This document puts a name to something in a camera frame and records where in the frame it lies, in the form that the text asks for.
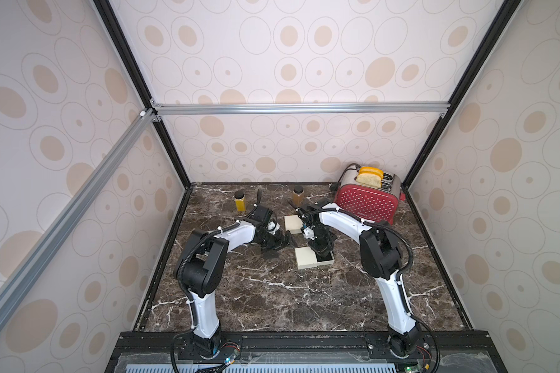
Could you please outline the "cream square box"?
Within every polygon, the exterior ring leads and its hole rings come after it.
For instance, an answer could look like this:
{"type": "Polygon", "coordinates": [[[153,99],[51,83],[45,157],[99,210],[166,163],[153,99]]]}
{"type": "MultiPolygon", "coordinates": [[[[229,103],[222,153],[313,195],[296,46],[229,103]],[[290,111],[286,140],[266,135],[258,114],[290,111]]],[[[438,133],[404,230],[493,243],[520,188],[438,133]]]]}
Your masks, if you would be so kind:
{"type": "Polygon", "coordinates": [[[295,248],[296,264],[298,270],[305,270],[309,268],[330,266],[334,263],[334,254],[330,253],[328,256],[320,258],[308,246],[295,248]]]}

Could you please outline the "cream drawer jewelry box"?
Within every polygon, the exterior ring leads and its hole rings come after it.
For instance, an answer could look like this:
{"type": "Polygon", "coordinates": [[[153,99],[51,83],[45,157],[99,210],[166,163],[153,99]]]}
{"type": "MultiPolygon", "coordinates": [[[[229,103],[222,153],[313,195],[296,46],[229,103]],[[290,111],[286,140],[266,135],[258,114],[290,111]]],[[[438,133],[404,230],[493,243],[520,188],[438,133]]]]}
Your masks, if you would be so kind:
{"type": "Polygon", "coordinates": [[[302,234],[303,221],[297,215],[287,215],[284,217],[285,228],[293,235],[302,234]]]}

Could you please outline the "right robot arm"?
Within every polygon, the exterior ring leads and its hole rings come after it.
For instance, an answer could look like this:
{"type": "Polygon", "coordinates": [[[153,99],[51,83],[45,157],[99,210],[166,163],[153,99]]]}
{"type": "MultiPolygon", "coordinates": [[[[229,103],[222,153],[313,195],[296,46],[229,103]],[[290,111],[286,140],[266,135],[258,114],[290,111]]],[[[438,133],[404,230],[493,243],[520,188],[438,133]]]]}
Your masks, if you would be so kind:
{"type": "Polygon", "coordinates": [[[410,309],[402,278],[414,262],[408,241],[389,223],[361,218],[334,203],[309,205],[296,212],[312,250],[333,251],[336,237],[332,229],[359,244],[362,267],[376,281],[387,310],[390,351],[395,357],[408,357],[421,337],[420,322],[410,309]]]}

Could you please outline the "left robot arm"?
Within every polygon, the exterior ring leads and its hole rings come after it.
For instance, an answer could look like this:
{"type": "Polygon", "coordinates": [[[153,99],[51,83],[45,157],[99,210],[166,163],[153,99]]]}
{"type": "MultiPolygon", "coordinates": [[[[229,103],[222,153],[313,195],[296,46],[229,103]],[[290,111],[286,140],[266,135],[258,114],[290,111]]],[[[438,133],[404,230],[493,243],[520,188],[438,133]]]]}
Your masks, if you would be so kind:
{"type": "Polygon", "coordinates": [[[281,230],[274,211],[261,204],[258,190],[253,208],[227,227],[194,230],[177,261],[174,277],[188,298],[191,330],[199,354],[215,357],[222,348],[215,290],[219,286],[228,253],[239,246],[256,244],[262,253],[276,253],[296,245],[291,232],[281,230]]]}

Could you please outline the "yellow spice jar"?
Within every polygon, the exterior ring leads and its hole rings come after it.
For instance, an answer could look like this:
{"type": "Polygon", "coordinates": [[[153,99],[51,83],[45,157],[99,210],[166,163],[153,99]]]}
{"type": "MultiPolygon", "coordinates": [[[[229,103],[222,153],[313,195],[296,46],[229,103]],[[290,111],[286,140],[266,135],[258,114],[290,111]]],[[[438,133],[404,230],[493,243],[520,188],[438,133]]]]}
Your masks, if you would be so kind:
{"type": "Polygon", "coordinates": [[[245,201],[245,193],[244,190],[236,191],[233,195],[236,209],[239,213],[243,213],[247,211],[247,205],[245,201]]]}

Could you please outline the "brown spice jar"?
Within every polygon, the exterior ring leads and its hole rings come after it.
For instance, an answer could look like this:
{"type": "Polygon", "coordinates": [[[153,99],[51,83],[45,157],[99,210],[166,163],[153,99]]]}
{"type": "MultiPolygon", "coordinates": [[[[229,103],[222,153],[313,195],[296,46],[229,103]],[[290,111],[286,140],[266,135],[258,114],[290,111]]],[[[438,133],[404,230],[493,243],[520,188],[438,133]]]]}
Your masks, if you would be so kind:
{"type": "Polygon", "coordinates": [[[301,185],[295,185],[292,189],[292,203],[299,207],[303,203],[304,188],[301,185]]]}

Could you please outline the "red polka dot toaster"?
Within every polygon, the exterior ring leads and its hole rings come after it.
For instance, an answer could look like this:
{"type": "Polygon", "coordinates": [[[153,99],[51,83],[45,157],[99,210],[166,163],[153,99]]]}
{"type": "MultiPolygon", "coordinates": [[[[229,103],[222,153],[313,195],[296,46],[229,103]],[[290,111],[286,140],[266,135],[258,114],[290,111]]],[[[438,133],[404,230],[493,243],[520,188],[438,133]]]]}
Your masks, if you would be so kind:
{"type": "Polygon", "coordinates": [[[384,172],[381,189],[372,188],[356,181],[361,168],[351,165],[343,172],[339,182],[334,185],[334,203],[361,218],[393,224],[401,200],[400,178],[384,172]]]}

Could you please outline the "pale toast slice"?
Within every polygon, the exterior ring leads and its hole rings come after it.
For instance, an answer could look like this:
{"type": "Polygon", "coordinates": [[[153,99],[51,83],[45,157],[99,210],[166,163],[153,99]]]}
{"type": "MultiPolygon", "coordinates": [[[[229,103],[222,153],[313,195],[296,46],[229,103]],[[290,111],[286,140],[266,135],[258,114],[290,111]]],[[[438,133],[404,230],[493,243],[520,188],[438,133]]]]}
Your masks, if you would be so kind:
{"type": "Polygon", "coordinates": [[[356,177],[356,181],[368,187],[381,189],[383,177],[375,173],[359,173],[356,177]]]}

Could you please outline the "yellow toast slice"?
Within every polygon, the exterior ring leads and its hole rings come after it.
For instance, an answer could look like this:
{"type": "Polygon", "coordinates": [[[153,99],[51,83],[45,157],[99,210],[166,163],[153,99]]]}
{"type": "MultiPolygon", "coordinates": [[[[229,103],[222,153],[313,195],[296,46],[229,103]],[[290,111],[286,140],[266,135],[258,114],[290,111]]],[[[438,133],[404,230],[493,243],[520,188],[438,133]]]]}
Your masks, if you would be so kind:
{"type": "Polygon", "coordinates": [[[378,168],[365,166],[359,170],[359,175],[375,175],[375,177],[379,177],[382,180],[384,178],[384,171],[378,168]]]}

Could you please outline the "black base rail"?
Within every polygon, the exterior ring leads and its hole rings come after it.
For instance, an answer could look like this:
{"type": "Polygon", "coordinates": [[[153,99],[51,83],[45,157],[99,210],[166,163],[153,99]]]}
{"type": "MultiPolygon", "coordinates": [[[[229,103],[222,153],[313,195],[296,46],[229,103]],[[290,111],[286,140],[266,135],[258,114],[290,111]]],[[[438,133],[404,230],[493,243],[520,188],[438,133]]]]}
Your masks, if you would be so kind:
{"type": "Polygon", "coordinates": [[[188,334],[123,333],[108,372],[504,372],[485,331],[424,334],[397,358],[386,332],[224,332],[216,357],[202,357],[188,334]]]}

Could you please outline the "back aluminium rail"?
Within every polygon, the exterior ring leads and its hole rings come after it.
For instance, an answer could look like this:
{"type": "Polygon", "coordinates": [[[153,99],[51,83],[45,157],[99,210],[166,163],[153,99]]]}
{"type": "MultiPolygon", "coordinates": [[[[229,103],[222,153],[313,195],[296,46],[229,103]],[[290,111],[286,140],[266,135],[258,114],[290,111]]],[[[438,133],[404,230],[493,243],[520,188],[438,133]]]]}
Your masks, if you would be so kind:
{"type": "Polygon", "coordinates": [[[157,104],[160,115],[275,115],[343,113],[446,113],[448,102],[325,104],[157,104]]]}

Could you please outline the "aluminium rail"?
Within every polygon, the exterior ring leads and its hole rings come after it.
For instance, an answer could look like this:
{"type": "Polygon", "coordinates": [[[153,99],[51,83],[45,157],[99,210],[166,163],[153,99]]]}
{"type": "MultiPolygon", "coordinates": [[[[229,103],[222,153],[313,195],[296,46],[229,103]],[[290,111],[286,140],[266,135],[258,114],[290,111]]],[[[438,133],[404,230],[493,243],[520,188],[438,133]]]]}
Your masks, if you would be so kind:
{"type": "Polygon", "coordinates": [[[160,115],[275,115],[343,113],[446,113],[448,102],[325,104],[157,104],[160,115]]]}
{"type": "Polygon", "coordinates": [[[0,289],[0,333],[20,303],[34,287],[38,278],[53,260],[72,230],[95,201],[106,183],[114,175],[122,160],[140,135],[156,118],[155,110],[144,109],[133,121],[101,164],[65,206],[50,228],[40,236],[25,260],[0,289]]]}

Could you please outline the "left aluminium rail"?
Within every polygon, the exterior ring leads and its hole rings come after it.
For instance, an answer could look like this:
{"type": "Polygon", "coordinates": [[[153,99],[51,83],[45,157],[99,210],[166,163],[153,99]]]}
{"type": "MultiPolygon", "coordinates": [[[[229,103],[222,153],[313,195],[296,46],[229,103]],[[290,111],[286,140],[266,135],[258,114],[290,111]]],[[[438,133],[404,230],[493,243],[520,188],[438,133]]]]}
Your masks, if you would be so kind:
{"type": "Polygon", "coordinates": [[[53,260],[72,230],[95,201],[106,183],[114,175],[122,160],[140,135],[156,118],[155,110],[144,109],[133,121],[101,164],[65,206],[50,228],[40,236],[25,260],[0,289],[0,333],[20,303],[34,287],[38,278],[53,260]]]}

